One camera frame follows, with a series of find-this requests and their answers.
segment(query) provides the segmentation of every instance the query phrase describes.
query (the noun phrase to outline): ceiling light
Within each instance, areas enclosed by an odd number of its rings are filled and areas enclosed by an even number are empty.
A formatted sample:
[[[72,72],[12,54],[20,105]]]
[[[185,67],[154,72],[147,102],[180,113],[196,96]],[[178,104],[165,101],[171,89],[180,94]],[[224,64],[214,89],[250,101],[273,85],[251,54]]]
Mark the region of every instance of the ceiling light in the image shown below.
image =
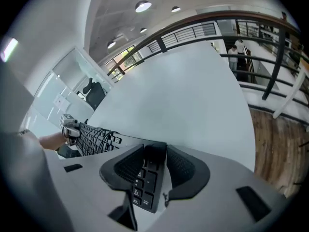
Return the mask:
[[[139,1],[136,5],[135,5],[135,12],[139,13],[139,12],[143,12],[147,9],[149,9],[151,6],[151,2],[143,0],[143,1]]]
[[[107,49],[112,48],[115,44],[116,44],[115,41],[109,41],[108,44],[107,44]]]
[[[10,40],[5,50],[1,52],[1,59],[3,60],[3,62],[6,62],[9,59],[11,53],[13,52],[17,44],[18,44],[18,41],[16,39],[12,38]]]
[[[177,11],[179,11],[179,10],[181,10],[181,8],[179,8],[178,6],[174,6],[174,7],[172,8],[172,12],[177,12]]]

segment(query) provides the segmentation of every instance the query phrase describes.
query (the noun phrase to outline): handrail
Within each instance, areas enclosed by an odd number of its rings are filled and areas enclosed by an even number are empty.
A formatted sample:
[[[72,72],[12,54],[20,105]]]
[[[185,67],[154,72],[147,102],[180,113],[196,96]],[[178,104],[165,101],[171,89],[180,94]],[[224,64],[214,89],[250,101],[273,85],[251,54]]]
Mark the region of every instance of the handrail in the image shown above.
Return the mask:
[[[270,15],[248,12],[248,11],[216,11],[204,14],[197,14],[183,20],[172,23],[171,25],[155,32],[141,43],[139,43],[134,49],[132,49],[127,55],[125,55],[109,72],[107,75],[110,75],[115,69],[117,69],[124,61],[126,61],[129,57],[133,56],[134,53],[142,49],[143,47],[150,44],[152,41],[161,38],[168,33],[171,33],[180,28],[196,24],[202,23],[206,21],[215,21],[215,20],[224,20],[224,19],[247,19],[247,20],[256,20],[261,23],[266,23],[268,25],[275,26],[280,29],[284,29],[286,32],[299,37],[300,31],[293,27],[292,25],[284,22],[281,19],[275,18]]]

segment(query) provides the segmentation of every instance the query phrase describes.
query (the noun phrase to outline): black metal railing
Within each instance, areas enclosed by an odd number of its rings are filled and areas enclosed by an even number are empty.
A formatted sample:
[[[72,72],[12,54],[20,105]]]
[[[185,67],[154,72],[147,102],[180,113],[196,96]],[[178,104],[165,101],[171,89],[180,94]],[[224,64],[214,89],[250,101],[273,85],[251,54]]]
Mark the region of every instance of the black metal railing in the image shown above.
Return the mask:
[[[216,30],[213,21],[216,20],[236,20],[236,22],[239,24],[238,33],[240,33],[240,35],[215,35]],[[271,32],[270,34],[267,29],[271,29],[273,30],[273,32]],[[261,13],[245,11],[220,11],[199,14],[176,22],[145,39],[143,42],[137,45],[129,54],[127,54],[120,62],[118,62],[118,64],[111,69],[108,75],[110,75],[114,71],[114,69],[116,69],[128,57],[130,57],[135,52],[141,50],[144,47],[147,47],[150,50],[151,54],[146,56],[139,62],[135,63],[134,65],[129,66],[124,71],[143,63],[145,60],[151,58],[152,56],[164,53],[182,45],[193,44],[200,41],[215,40],[235,42],[240,38],[244,41],[255,41],[262,47],[269,47],[270,49],[272,49],[272,54],[275,56],[274,61],[272,59],[252,56],[254,54],[252,52],[251,55],[248,55],[249,49],[247,48],[245,48],[245,55],[220,54],[223,58],[233,57],[238,59],[245,59],[246,69],[233,70],[233,72],[235,74],[247,75],[248,77],[250,77],[247,80],[248,83],[256,84],[256,77],[268,80],[268,83],[265,87],[260,85],[257,86],[248,84],[246,85],[246,87],[243,88],[250,88],[263,92],[263,100],[266,100],[270,94],[286,97],[285,94],[280,93],[278,90],[273,90],[275,83],[284,84],[290,87],[293,86],[292,83],[278,78],[279,70],[283,67],[288,69],[291,73],[298,74],[299,66],[295,61],[292,62],[292,66],[289,66],[288,62],[284,60],[284,57],[286,57],[286,59],[290,61],[291,58],[289,56],[289,53],[293,53],[298,58],[303,58],[306,62],[309,63],[309,59],[303,57],[300,51],[291,48],[293,46],[292,41],[288,40],[289,44],[286,44],[287,33],[290,35],[294,35],[294,37],[296,38],[300,37],[300,32],[290,24],[287,24],[286,22],[278,18],[274,18],[272,16],[264,15]],[[267,76],[256,73],[254,71],[252,60],[258,60],[261,62],[273,64],[274,68],[271,75]],[[305,93],[306,95],[309,95],[309,92],[304,88],[301,88],[300,91]],[[298,99],[293,100],[301,105],[308,106],[307,103],[304,101]]]

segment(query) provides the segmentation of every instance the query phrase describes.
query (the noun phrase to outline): black office chair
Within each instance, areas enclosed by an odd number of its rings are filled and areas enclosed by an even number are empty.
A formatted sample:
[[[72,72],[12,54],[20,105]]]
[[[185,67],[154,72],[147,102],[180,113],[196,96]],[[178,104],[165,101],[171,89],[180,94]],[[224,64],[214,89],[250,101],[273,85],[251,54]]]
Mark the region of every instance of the black office chair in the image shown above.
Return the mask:
[[[98,105],[105,97],[105,93],[101,84],[93,83],[92,78],[89,79],[88,85],[83,88],[83,93],[88,93],[86,96],[86,102],[93,108],[93,110],[96,110]]]

